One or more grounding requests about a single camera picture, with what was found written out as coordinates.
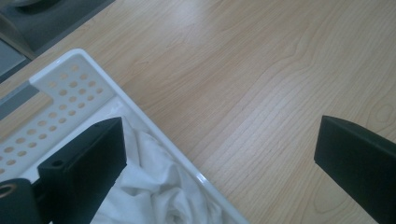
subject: white towel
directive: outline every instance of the white towel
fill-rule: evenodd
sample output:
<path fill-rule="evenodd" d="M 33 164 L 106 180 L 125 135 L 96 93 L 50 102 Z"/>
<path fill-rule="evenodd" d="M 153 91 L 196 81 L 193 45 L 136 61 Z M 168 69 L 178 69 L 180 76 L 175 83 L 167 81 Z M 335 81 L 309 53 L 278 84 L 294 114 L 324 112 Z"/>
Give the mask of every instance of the white towel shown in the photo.
<path fill-rule="evenodd" d="M 149 133 L 123 119 L 127 166 L 92 223 L 233 223 Z"/>

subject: screw hole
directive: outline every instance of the screw hole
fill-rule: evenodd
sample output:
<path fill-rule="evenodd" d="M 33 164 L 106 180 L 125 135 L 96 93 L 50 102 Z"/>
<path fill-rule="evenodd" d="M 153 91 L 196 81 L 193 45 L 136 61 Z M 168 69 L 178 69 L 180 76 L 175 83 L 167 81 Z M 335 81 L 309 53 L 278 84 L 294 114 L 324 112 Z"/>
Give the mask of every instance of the screw hole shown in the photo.
<path fill-rule="evenodd" d="M 55 161 L 52 163 L 52 166 L 59 167 L 59 166 L 62 166 L 63 164 L 64 164 L 63 161 Z"/>
<path fill-rule="evenodd" d="M 17 188 L 17 186 L 15 184 L 6 184 L 3 186 L 0 186 L 0 198 L 7 197 L 9 194 L 14 192 L 14 190 L 16 188 Z"/>

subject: wood grain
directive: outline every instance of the wood grain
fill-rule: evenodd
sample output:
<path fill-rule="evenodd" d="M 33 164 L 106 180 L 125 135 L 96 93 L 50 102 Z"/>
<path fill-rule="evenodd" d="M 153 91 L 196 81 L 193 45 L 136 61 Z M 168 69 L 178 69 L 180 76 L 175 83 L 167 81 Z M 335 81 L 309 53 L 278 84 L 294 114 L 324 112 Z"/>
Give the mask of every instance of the wood grain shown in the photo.
<path fill-rule="evenodd" d="M 83 48 L 252 223 L 375 223 L 313 161 L 322 115 L 396 141 L 396 2 L 118 0 Z"/>

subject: basket holes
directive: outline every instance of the basket holes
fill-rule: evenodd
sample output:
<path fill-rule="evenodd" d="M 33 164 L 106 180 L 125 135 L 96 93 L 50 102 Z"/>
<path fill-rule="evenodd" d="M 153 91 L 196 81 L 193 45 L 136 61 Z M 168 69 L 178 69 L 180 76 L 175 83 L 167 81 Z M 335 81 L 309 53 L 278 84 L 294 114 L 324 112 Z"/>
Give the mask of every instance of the basket holes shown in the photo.
<path fill-rule="evenodd" d="M 76 96 L 72 96 L 72 97 L 69 98 L 69 102 L 70 103 L 74 103 L 76 100 L 77 100 Z"/>
<path fill-rule="evenodd" d="M 4 149 L 4 152 L 9 153 L 12 152 L 14 150 L 14 147 L 6 147 L 6 149 Z"/>
<path fill-rule="evenodd" d="M 37 143 L 36 142 L 31 142 L 31 143 L 29 143 L 29 145 L 27 145 L 28 147 L 35 147 L 35 146 L 37 146 Z"/>
<path fill-rule="evenodd" d="M 76 72 L 78 69 L 79 69 L 78 65 L 74 64 L 74 65 L 72 66 L 72 71 L 73 71 L 73 72 Z"/>
<path fill-rule="evenodd" d="M 42 127 L 42 126 L 46 125 L 47 122 L 44 120 L 40 120 L 37 124 L 38 124 L 38 126 Z"/>
<path fill-rule="evenodd" d="M 74 116 L 76 114 L 76 110 L 70 110 L 67 114 L 69 116 Z"/>
<path fill-rule="evenodd" d="M 81 76 L 79 76 L 79 79 L 85 80 L 85 79 L 87 79 L 87 77 L 88 77 L 87 74 L 82 74 Z"/>
<path fill-rule="evenodd" d="M 29 129 L 29 130 L 27 131 L 27 134 L 29 134 L 29 135 L 35 134 L 35 129 Z"/>
<path fill-rule="evenodd" d="M 70 84 L 69 84 L 69 87 L 70 88 L 75 88 L 77 86 L 77 82 L 76 81 L 72 81 L 72 82 L 70 82 Z"/>
<path fill-rule="evenodd" d="M 66 122 L 66 119 L 65 119 L 65 118 L 61 118 L 61 119 L 58 120 L 58 122 L 59 122 L 59 123 L 65 123 L 65 122 Z"/>
<path fill-rule="evenodd" d="M 67 90 L 61 90 L 59 91 L 59 94 L 65 96 L 67 94 Z"/>
<path fill-rule="evenodd" d="M 54 82 L 54 81 L 51 81 L 50 83 L 49 83 L 49 87 L 50 88 L 55 88 L 56 87 L 56 82 Z"/>
<path fill-rule="evenodd" d="M 66 73 L 61 74 L 61 80 L 65 80 L 69 77 Z"/>
<path fill-rule="evenodd" d="M 78 91 L 78 93 L 79 93 L 80 95 L 84 94 L 85 92 L 86 92 L 85 89 L 81 89 L 81 90 Z"/>
<path fill-rule="evenodd" d="M 55 130 L 56 130 L 56 126 L 50 126 L 50 127 L 49 127 L 49 131 L 50 131 L 50 132 L 53 132 L 53 131 L 55 131 Z"/>
<path fill-rule="evenodd" d="M 67 105 L 60 105 L 60 106 L 59 106 L 59 109 L 60 109 L 60 110 L 65 110 L 66 108 L 67 108 Z"/>
<path fill-rule="evenodd" d="M 47 138 L 47 135 L 44 134 L 44 133 L 42 133 L 42 134 L 40 134 L 40 135 L 38 136 L 38 139 L 45 139 L 45 138 Z"/>
<path fill-rule="evenodd" d="M 7 165 L 13 165 L 13 164 L 15 164 L 15 160 L 10 160 L 10 161 L 7 161 Z"/>
<path fill-rule="evenodd" d="M 18 138 L 17 141 L 15 141 L 17 144 L 24 143 L 25 139 L 24 138 Z"/>
<path fill-rule="evenodd" d="M 50 117 L 51 119 L 55 119 L 55 118 L 56 118 L 56 113 L 55 113 L 55 112 L 50 112 L 50 113 L 49 113 L 49 117 Z"/>
<path fill-rule="evenodd" d="M 24 156 L 24 155 L 26 155 L 26 151 L 20 151 L 20 152 L 18 152 L 18 156 L 19 157 L 22 157 L 22 156 Z"/>

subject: gray object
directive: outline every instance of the gray object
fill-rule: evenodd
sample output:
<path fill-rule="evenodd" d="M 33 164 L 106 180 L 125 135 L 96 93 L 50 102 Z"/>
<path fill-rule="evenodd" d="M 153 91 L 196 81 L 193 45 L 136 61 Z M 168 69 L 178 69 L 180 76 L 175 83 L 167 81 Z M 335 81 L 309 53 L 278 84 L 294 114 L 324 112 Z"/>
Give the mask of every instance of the gray object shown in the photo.
<path fill-rule="evenodd" d="M 22 54 L 0 40 L 0 77 L 25 59 Z"/>

